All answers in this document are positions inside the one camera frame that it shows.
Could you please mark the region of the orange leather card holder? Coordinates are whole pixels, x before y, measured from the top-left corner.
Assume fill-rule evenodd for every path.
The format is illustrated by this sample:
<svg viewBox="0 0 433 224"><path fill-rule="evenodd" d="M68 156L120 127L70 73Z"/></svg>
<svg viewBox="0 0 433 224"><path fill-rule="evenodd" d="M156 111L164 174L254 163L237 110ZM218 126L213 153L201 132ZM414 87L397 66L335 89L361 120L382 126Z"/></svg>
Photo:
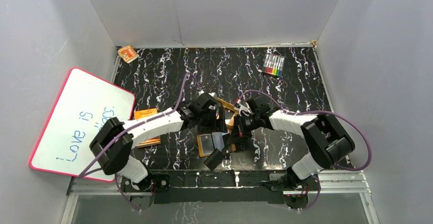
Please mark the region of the orange leather card holder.
<svg viewBox="0 0 433 224"><path fill-rule="evenodd" d="M225 148L229 135L229 133L224 132L197 135L199 156L208 157L215 149L218 149L223 154L224 159L228 159L231 153L239 152L241 150L240 145L232 144L231 148Z"/></svg>

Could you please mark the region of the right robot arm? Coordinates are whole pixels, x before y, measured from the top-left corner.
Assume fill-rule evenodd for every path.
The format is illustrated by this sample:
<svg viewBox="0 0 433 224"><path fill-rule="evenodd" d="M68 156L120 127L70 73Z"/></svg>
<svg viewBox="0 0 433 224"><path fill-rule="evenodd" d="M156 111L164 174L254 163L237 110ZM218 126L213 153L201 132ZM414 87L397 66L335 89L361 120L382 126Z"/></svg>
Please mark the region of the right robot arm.
<svg viewBox="0 0 433 224"><path fill-rule="evenodd" d="M355 144L338 119L329 113L291 115L274 106L264 96L246 101L243 107L236 103L239 114L234 116L233 129L227 144L238 144L251 138L252 131L266 128L301 136L308 147L308 154L290 166L278 182L288 183L293 190L301 190L308 178L336 163L355 150Z"/></svg>

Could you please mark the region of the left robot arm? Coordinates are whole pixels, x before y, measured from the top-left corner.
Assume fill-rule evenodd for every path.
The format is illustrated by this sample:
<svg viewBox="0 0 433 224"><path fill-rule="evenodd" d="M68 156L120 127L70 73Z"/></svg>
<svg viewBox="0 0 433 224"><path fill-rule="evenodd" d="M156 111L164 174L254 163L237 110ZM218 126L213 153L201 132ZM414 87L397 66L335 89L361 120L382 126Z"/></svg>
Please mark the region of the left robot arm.
<svg viewBox="0 0 433 224"><path fill-rule="evenodd" d="M209 129L217 116L217 95L201 91L192 101L180 101L172 108L142 119L120 121L109 119L90 143L105 175L120 175L132 181L139 191L152 187L149 168L131 155L138 144L158 136L191 129L196 126Z"/></svg>

